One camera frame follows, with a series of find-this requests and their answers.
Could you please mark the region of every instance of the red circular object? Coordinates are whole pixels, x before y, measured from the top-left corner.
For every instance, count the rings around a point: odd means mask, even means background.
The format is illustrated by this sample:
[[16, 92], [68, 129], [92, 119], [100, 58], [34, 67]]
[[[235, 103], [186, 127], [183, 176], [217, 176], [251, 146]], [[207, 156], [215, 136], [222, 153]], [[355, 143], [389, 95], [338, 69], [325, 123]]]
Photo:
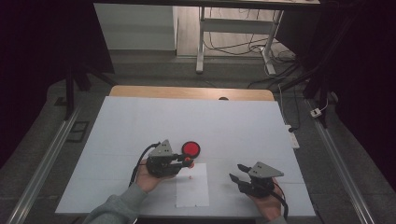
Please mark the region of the red circular object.
[[181, 152], [183, 154], [187, 154], [193, 159], [197, 158], [199, 153], [201, 152], [201, 148], [196, 142], [186, 142], [183, 147], [181, 147]]

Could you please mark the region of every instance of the person's sleeve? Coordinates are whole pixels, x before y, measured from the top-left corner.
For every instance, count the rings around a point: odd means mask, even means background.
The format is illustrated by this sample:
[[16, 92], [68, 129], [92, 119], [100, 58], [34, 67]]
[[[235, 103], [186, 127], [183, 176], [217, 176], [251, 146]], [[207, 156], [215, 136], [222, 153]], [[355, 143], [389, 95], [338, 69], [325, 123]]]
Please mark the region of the person's sleeve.
[[288, 224], [282, 216], [277, 217], [276, 219], [267, 222], [266, 224]]
[[104, 204], [93, 209], [84, 224], [134, 222], [140, 214], [140, 205], [147, 196], [145, 191], [133, 183], [121, 196], [111, 195]]

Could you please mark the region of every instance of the aluminum rail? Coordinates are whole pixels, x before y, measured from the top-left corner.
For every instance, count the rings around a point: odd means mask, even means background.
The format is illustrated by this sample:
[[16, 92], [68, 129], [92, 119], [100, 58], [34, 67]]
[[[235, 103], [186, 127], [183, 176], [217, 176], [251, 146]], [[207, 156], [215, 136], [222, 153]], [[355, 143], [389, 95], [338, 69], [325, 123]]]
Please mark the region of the aluminum rail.
[[18, 201], [13, 212], [11, 213], [7, 224], [23, 223], [26, 219], [30, 209], [35, 202], [35, 198], [37, 197], [38, 192], [43, 187], [43, 184], [50, 172], [50, 169], [52, 168], [53, 163], [55, 163], [55, 160], [58, 157], [62, 146], [64, 145], [64, 141], [66, 140], [67, 135], [73, 127], [78, 113], [81, 110], [81, 105], [83, 105], [83, 100], [84, 97], [82, 97], [82, 99], [79, 101], [76, 109], [71, 114], [69, 120], [64, 120], [61, 124], [61, 127], [59, 128], [52, 142], [50, 143], [46, 154], [44, 155], [37, 169], [35, 170], [32, 179], [30, 180], [25, 191], [20, 197], [20, 200]]
[[[309, 104], [308, 100], [305, 100], [306, 107], [308, 111], [315, 109], [311, 104]], [[375, 224], [375, 220], [373, 215], [370, 212], [369, 207], [367, 206], [366, 201], [364, 201], [361, 191], [356, 186], [350, 172], [347, 169], [347, 166], [338, 151], [338, 148], [334, 141], [332, 140], [332, 136], [330, 135], [327, 129], [324, 129], [318, 119], [314, 119], [315, 126], [318, 129], [318, 133], [329, 153], [330, 158], [332, 159], [332, 163], [335, 166], [335, 170], [340, 176], [341, 182], [344, 185], [346, 193], [349, 195], [353, 206], [355, 207], [356, 214], [358, 215], [361, 223], [363, 224]]]

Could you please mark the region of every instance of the white table surface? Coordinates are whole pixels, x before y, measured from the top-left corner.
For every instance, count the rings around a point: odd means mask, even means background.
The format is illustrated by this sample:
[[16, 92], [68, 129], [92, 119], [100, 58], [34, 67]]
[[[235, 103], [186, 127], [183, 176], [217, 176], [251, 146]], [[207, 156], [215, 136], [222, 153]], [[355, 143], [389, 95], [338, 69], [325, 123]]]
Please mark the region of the white table surface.
[[90, 213], [122, 194], [143, 150], [169, 139], [175, 153], [187, 141], [201, 146], [209, 206], [176, 207], [177, 179], [166, 180], [143, 202], [142, 216], [259, 217], [229, 173], [248, 181], [237, 164], [262, 161], [283, 173], [290, 216], [314, 216], [277, 102], [156, 99], [108, 96], [56, 213]]

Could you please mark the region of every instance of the wall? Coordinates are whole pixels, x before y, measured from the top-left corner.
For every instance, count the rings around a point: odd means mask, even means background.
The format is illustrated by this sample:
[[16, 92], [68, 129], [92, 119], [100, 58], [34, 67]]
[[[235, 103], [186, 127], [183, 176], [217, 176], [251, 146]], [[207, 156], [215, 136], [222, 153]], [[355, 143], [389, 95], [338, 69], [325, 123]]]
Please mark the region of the wall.
[[176, 49], [176, 7], [94, 6], [108, 49]]

